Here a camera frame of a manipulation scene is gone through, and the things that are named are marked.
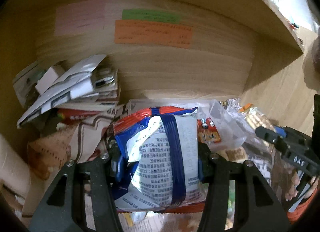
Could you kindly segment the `pink paper note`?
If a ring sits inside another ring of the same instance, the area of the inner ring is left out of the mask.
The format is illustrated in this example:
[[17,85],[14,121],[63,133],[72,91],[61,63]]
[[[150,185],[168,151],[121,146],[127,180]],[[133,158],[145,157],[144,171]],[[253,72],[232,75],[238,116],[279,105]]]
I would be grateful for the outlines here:
[[55,35],[81,34],[101,29],[105,22],[104,0],[83,0],[56,9]]

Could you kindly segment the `orange paper note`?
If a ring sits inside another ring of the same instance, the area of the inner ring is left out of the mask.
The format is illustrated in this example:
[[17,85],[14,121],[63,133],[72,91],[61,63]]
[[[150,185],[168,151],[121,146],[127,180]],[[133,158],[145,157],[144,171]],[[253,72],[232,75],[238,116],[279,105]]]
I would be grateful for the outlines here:
[[116,20],[116,44],[165,45],[188,49],[193,29],[180,24],[144,20]]

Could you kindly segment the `red orange snack packet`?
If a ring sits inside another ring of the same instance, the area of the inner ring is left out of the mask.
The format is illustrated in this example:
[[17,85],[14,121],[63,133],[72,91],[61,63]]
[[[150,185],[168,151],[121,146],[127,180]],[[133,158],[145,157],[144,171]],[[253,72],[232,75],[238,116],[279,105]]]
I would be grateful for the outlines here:
[[211,118],[197,120],[197,134],[201,143],[212,145],[221,142],[221,136]]

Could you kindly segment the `clear plastic storage bin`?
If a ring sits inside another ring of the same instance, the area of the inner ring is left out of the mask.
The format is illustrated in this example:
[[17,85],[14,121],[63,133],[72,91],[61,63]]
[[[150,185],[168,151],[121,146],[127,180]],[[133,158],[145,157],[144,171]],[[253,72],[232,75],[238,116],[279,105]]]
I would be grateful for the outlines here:
[[243,145],[248,135],[216,99],[131,99],[126,108],[129,114],[144,108],[174,106],[185,109],[198,108],[197,118],[209,119],[217,128],[221,141],[207,142],[211,151],[236,149]]

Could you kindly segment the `red book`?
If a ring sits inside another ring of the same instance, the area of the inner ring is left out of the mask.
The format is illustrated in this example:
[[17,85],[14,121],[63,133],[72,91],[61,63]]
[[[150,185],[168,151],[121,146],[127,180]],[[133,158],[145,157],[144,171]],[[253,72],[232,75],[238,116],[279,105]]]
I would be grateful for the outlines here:
[[85,120],[91,116],[99,114],[99,111],[88,111],[88,110],[76,110],[76,109],[59,109],[57,111],[58,117],[61,119],[61,122],[67,125],[74,124]]

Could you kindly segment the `blue white snack packet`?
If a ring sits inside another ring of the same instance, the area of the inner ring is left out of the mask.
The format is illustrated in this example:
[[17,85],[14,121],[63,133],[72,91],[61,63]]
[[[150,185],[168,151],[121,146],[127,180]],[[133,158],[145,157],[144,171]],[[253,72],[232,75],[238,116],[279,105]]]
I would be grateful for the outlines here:
[[145,108],[118,120],[113,130],[127,164],[113,193],[119,210],[159,211],[204,200],[196,107]]

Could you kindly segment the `beige cushion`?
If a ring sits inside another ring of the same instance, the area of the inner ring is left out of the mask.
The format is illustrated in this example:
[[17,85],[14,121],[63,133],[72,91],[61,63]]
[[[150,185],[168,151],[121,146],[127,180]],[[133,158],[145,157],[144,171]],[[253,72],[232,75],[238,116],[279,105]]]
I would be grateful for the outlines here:
[[24,160],[1,134],[1,182],[13,193],[26,198],[30,189],[30,171]]

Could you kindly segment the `newspaper print cloth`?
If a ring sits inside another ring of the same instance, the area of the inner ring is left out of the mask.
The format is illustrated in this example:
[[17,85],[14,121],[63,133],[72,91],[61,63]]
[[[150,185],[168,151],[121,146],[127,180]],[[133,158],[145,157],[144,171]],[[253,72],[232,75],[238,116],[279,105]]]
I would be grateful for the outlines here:
[[[108,142],[114,137],[114,124],[130,115],[126,106],[110,108],[81,122],[68,125],[52,134],[28,144],[29,167],[41,182],[41,188],[32,186],[25,198],[22,214],[32,216],[53,178],[69,161],[92,161],[107,151]],[[112,195],[120,180],[111,186]]]

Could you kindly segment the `green paper note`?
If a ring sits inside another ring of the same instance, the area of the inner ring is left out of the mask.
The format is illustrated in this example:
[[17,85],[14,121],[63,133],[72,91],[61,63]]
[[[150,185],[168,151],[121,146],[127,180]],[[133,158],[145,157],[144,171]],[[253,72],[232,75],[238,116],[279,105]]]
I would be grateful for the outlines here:
[[181,20],[181,17],[174,13],[146,9],[123,10],[121,18],[123,20],[156,21],[172,24],[178,24]]

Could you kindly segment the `stack of books and papers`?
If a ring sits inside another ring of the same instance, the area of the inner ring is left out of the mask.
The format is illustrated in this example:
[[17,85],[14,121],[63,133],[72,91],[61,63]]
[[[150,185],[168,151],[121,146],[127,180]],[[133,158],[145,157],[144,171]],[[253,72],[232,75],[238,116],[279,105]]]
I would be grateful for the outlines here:
[[105,54],[81,60],[51,84],[24,112],[17,128],[54,109],[103,111],[117,105],[118,70],[108,67]]

